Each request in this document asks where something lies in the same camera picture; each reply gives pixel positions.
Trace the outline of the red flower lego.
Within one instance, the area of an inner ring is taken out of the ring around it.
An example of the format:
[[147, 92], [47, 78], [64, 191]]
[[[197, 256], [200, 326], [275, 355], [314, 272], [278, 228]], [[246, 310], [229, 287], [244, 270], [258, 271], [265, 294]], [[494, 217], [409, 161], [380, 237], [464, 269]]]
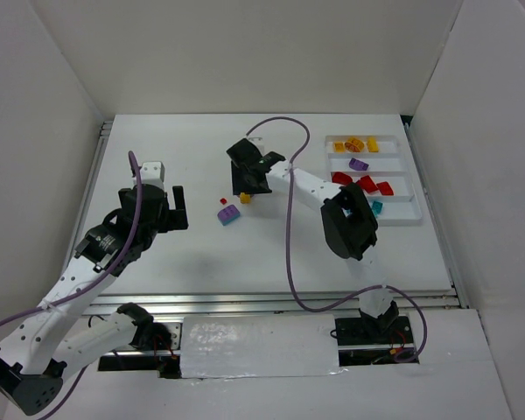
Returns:
[[347, 186], [353, 182], [352, 178], [341, 171], [336, 171], [332, 173], [332, 182], [335, 184]]

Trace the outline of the teal square lego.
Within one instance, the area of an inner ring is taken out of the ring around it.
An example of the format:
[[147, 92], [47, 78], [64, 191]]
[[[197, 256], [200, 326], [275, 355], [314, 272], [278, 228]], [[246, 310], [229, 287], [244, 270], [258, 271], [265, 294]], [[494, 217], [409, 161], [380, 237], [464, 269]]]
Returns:
[[371, 203], [371, 210], [372, 210], [372, 213], [373, 213], [375, 218], [378, 218], [382, 214], [383, 207], [384, 207], [384, 205], [380, 201], [374, 200]]

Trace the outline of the purple curved lego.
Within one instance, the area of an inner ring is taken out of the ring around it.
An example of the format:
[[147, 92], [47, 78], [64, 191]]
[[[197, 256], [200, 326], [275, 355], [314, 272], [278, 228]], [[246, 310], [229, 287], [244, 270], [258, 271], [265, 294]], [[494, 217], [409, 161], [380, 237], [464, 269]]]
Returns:
[[237, 220], [241, 216], [241, 212], [235, 205], [228, 205], [223, 207], [217, 213], [217, 219], [222, 226], [226, 226], [231, 222]]

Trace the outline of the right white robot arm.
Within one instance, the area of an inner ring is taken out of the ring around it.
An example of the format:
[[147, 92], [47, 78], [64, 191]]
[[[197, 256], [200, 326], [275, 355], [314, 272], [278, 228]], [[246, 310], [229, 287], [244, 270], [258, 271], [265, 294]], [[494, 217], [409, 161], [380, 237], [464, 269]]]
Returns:
[[[286, 276], [297, 304], [308, 312], [327, 312], [357, 298], [362, 329], [370, 338], [386, 334], [399, 316], [377, 262], [378, 222], [363, 190], [354, 182], [335, 184], [296, 167], [274, 151], [263, 155], [243, 138], [229, 149], [232, 187], [249, 195], [288, 194], [285, 228]], [[328, 306], [308, 306], [296, 290], [291, 267], [291, 225], [293, 203], [297, 201], [320, 215], [325, 243], [346, 262], [357, 291]]]

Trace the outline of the yellow curved lego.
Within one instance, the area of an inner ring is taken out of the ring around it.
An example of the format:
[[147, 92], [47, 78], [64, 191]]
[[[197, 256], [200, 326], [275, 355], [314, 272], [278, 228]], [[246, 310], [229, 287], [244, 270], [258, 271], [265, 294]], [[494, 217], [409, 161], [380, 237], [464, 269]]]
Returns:
[[370, 153], [377, 153], [380, 151], [380, 147], [375, 136], [369, 136], [367, 138], [367, 150]]

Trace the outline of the red arch lego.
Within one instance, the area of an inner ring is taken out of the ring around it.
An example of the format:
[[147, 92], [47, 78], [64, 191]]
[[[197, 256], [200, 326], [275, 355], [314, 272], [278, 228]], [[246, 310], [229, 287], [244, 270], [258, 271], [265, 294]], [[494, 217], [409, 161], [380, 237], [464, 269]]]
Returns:
[[368, 175], [361, 177], [356, 184], [367, 194], [374, 194], [378, 192], [376, 183]]

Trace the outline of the purple fan lego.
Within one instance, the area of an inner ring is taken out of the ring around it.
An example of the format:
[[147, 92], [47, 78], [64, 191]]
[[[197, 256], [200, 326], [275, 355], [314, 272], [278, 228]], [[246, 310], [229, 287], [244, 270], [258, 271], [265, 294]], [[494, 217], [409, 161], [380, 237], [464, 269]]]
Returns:
[[348, 165], [355, 172], [365, 172], [369, 167], [367, 162], [359, 160], [358, 158], [351, 158]]

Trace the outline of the yellow oval lego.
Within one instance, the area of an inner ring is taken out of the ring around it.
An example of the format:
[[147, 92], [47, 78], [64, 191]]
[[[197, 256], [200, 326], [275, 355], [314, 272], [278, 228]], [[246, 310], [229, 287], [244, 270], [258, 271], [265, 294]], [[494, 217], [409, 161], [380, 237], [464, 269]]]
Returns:
[[348, 152], [359, 153], [365, 150], [366, 145], [358, 137], [352, 136], [344, 142], [344, 147]]

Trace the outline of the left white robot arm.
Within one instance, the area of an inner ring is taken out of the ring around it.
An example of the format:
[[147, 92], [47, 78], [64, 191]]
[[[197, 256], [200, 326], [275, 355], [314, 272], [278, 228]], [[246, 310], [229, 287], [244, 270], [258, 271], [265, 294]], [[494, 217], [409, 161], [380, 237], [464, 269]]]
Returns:
[[122, 304], [85, 332], [68, 334], [156, 235], [188, 228], [184, 189], [178, 185], [171, 192], [173, 206], [154, 185], [120, 190], [120, 207], [86, 232], [58, 282], [0, 341], [0, 392], [25, 415], [45, 410], [65, 381], [107, 352], [172, 351], [175, 333], [135, 303]]

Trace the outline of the small yellow lego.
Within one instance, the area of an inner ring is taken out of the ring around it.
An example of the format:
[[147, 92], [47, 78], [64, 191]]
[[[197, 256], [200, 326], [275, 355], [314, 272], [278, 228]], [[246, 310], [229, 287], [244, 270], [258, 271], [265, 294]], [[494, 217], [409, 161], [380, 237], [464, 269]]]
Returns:
[[240, 193], [240, 202], [242, 204], [249, 204], [251, 201], [251, 196], [245, 192]]

